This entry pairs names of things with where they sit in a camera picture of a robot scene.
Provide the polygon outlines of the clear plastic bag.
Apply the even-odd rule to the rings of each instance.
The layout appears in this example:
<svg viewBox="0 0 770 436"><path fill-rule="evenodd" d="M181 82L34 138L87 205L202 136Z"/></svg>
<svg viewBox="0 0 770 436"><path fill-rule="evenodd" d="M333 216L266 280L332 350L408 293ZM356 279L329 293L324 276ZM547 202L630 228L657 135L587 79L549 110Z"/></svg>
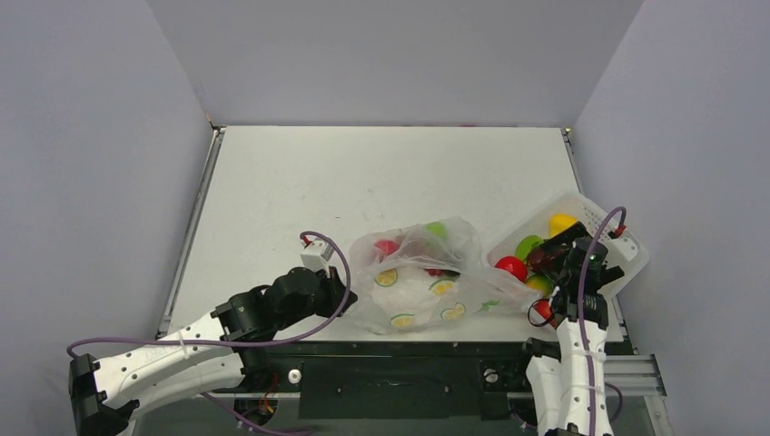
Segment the clear plastic bag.
<svg viewBox="0 0 770 436"><path fill-rule="evenodd" d="M345 320L369 332L437 330L489 313L519 314L540 294L509 273L484 263L478 232L459 217L439 220L449 239L423 228L425 223L361 236L348 260L358 300ZM393 240L400 249L379 259L374 243ZM459 277L430 277L424 269L452 270Z"/></svg>

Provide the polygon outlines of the white plastic basket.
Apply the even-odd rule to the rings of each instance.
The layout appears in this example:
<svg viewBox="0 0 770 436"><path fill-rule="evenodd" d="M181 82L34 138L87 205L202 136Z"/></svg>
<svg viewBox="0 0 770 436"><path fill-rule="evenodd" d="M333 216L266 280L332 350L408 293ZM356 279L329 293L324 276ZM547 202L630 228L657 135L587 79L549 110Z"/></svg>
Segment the white plastic basket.
<svg viewBox="0 0 770 436"><path fill-rule="evenodd" d="M491 266L512 257L572 297L600 294L607 301L647 265L649 253L624 222L587 197L565 191L543 203L487 252Z"/></svg>

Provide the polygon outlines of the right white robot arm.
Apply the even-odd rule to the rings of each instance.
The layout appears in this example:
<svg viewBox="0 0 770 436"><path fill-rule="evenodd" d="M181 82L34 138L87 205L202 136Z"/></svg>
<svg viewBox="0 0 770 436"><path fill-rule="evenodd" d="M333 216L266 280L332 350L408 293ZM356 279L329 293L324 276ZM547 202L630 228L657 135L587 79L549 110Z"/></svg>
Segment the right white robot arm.
<svg viewBox="0 0 770 436"><path fill-rule="evenodd" d="M607 247L577 222L528 254L534 272L553 281L542 325L554 327L558 342L531 338L527 354L512 363L514 380L533 393L540 435L611 435L604 364L608 303L600 293L623 276L608 268Z"/></svg>

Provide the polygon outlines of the red fake fruit behind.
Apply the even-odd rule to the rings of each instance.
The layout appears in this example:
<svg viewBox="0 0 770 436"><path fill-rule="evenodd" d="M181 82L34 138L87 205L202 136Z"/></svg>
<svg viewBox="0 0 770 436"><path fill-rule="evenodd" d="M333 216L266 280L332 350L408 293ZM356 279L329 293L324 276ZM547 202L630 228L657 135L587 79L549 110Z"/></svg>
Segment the red fake fruit behind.
<svg viewBox="0 0 770 436"><path fill-rule="evenodd" d="M400 249L400 244L389 239L381 239L374 243L379 259L385 259Z"/></svg>

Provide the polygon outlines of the red fake apple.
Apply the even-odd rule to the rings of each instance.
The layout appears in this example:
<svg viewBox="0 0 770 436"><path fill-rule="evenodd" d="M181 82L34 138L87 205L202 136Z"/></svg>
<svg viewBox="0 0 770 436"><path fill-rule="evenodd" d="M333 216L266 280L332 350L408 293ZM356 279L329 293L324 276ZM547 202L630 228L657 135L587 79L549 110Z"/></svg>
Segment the red fake apple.
<svg viewBox="0 0 770 436"><path fill-rule="evenodd" d="M535 301L533 311L536 313L536 315L533 315L533 323L536 327L554 326L555 315L551 310L549 300L540 299Z"/></svg>

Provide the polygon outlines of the orange green fake mango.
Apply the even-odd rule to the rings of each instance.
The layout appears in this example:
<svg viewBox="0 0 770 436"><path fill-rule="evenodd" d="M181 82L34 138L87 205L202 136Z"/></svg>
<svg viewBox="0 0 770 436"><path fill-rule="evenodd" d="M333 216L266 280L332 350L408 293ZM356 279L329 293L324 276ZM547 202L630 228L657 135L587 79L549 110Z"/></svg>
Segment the orange green fake mango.
<svg viewBox="0 0 770 436"><path fill-rule="evenodd" d="M542 298L549 298L554 291L555 284L543 274L533 274L529 276L525 284L528 288L537 291Z"/></svg>

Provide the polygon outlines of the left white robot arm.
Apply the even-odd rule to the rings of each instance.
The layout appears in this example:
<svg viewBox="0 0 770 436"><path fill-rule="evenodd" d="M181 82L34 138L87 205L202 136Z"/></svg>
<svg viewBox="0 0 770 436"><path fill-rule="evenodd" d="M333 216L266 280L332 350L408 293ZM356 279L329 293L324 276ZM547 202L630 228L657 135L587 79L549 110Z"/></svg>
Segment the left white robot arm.
<svg viewBox="0 0 770 436"><path fill-rule="evenodd" d="M358 300L333 267L296 267L269 285L233 295L197 321L159 340L124 339L133 349L71 357L68 393L79 435L117 435L142 414L187 396L271 378L267 348L276 334L312 316L326 322Z"/></svg>

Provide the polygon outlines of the dark red fake plum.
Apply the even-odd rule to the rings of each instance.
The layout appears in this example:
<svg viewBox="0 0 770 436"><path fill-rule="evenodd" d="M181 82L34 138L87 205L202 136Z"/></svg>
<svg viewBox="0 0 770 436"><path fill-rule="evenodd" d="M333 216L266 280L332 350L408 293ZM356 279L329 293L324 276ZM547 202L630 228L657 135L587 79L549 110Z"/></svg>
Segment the dark red fake plum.
<svg viewBox="0 0 770 436"><path fill-rule="evenodd" d="M543 242L529 252L527 265L534 273L556 279L561 274L569 250L570 246L566 243Z"/></svg>

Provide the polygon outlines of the green fake apple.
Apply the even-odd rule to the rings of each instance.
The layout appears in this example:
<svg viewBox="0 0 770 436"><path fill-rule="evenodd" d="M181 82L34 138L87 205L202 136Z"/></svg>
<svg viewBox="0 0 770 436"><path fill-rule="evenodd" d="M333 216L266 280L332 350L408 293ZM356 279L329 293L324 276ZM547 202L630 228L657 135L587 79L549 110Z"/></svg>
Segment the green fake apple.
<svg viewBox="0 0 770 436"><path fill-rule="evenodd" d="M426 223L423 225L423 228L443 241L447 241L449 239L448 227L441 221Z"/></svg>

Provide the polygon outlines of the aluminium frame rail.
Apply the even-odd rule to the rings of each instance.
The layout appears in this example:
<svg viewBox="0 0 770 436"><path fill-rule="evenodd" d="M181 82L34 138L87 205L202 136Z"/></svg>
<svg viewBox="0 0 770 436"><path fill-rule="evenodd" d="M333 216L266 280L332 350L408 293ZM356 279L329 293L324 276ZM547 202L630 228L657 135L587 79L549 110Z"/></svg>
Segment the aluminium frame rail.
<svg viewBox="0 0 770 436"><path fill-rule="evenodd" d="M604 363L604 381L627 397L666 396L654 354L612 355Z"/></svg>

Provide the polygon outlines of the yellow fake pepper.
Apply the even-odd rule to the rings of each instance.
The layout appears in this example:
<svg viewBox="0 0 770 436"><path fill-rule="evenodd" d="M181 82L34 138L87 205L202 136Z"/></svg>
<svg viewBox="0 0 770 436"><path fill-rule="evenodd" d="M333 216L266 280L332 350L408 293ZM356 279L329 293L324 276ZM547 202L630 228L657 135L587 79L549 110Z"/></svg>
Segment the yellow fake pepper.
<svg viewBox="0 0 770 436"><path fill-rule="evenodd" d="M569 214L556 213L548 221L548 237L553 238L564 232L572 225L578 222L578 219Z"/></svg>

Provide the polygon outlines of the green fake leaf fruit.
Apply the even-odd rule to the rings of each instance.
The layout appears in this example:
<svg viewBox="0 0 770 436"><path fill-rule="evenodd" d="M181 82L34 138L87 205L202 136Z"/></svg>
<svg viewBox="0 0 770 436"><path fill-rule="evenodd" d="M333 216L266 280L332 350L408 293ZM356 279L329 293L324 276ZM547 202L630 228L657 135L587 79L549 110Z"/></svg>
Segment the green fake leaf fruit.
<svg viewBox="0 0 770 436"><path fill-rule="evenodd" d="M514 251L514 256L519 260L521 260L522 262L526 263L529 254L534 249L538 248L543 242L544 242L544 239L538 235L535 235L535 234L528 235L518 243Z"/></svg>

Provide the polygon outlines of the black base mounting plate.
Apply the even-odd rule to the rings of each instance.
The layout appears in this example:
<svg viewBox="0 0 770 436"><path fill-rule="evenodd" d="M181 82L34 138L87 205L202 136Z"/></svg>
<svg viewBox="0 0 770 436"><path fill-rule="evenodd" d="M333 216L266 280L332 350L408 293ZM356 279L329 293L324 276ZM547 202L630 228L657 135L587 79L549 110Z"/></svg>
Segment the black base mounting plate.
<svg viewBox="0 0 770 436"><path fill-rule="evenodd" d="M525 370L558 345L524 342L298 342L270 348L267 361L232 388L234 409L266 424L292 395L304 420L446 419L483 421L517 413L533 419Z"/></svg>

